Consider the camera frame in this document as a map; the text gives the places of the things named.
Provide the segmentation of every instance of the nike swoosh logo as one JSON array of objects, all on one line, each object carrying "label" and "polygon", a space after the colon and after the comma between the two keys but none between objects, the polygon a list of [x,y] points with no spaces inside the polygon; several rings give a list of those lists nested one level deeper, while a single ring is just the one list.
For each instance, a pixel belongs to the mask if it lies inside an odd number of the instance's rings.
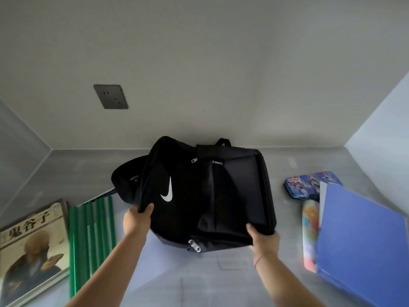
[{"label": "nike swoosh logo", "polygon": [[169,177],[169,191],[168,194],[166,196],[161,195],[161,197],[163,198],[164,201],[171,201],[173,194],[172,194],[172,178]]}]

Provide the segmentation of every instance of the metal zipper pull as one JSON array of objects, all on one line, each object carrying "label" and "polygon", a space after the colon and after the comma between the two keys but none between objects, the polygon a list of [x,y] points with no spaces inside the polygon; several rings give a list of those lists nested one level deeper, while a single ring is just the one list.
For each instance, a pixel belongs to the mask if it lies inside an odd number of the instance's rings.
[{"label": "metal zipper pull", "polygon": [[193,249],[195,249],[195,251],[197,253],[201,252],[202,249],[199,247],[199,245],[193,239],[190,239],[188,241],[188,243],[192,246]]}]

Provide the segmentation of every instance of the gray outlet plate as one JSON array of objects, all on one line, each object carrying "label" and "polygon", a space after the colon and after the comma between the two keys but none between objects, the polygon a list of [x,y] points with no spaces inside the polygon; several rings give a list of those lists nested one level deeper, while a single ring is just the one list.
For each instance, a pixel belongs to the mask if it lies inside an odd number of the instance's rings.
[{"label": "gray outlet plate", "polygon": [[105,109],[128,108],[128,104],[126,103],[125,96],[120,85],[95,84],[94,89]]}]

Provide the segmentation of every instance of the blue binder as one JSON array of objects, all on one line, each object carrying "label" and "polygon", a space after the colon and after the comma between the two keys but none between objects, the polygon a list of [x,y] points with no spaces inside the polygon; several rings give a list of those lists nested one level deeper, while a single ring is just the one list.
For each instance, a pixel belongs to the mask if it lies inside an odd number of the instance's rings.
[{"label": "blue binder", "polygon": [[407,219],[328,184],[317,273],[375,306],[409,306]]}]

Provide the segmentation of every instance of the hand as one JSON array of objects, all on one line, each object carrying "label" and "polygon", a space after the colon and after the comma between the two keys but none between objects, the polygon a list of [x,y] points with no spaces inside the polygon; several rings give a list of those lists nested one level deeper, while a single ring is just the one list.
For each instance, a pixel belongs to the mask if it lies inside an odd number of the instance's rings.
[{"label": "hand", "polygon": [[143,213],[138,212],[138,206],[129,208],[124,216],[125,235],[132,235],[136,233],[146,238],[148,230],[151,228],[152,211],[153,203],[150,203]]},{"label": "hand", "polygon": [[266,236],[260,234],[250,223],[246,225],[246,228],[249,235],[253,238],[253,246],[250,248],[254,252],[254,263],[264,255],[277,255],[280,247],[280,235],[278,232]]}]

